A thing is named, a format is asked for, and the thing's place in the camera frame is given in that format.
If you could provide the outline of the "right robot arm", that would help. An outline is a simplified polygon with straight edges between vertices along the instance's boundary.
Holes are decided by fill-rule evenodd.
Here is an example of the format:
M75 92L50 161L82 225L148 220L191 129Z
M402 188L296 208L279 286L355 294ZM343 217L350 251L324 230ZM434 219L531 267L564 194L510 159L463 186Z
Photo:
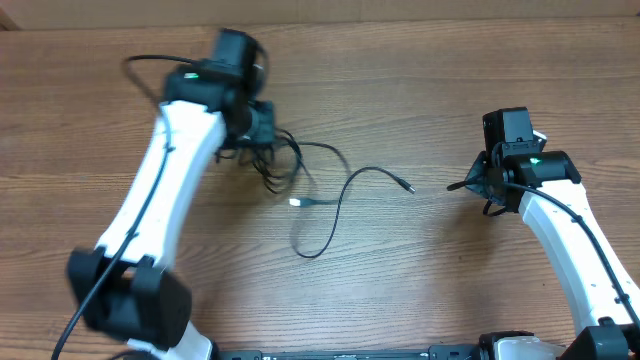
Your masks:
M601 230L576 166L564 151L547 151L525 107L482 118L485 148L465 179L483 197L487 217L516 213L544 249L564 291L576 337L566 347L530 332L480 336L473 359L636 359L639 287Z

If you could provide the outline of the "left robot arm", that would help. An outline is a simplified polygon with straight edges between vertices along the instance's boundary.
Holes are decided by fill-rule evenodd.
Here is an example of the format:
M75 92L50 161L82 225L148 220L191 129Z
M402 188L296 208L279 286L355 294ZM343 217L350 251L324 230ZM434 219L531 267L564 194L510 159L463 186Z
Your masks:
M154 92L122 61L156 115L146 154L117 215L92 250L74 250L67 277L73 322L127 343L141 359L215 359L215 342L191 319L192 294L173 273L181 230L210 159L262 148L275 137L274 108L259 99L268 57L250 35L222 29L212 54L178 57Z

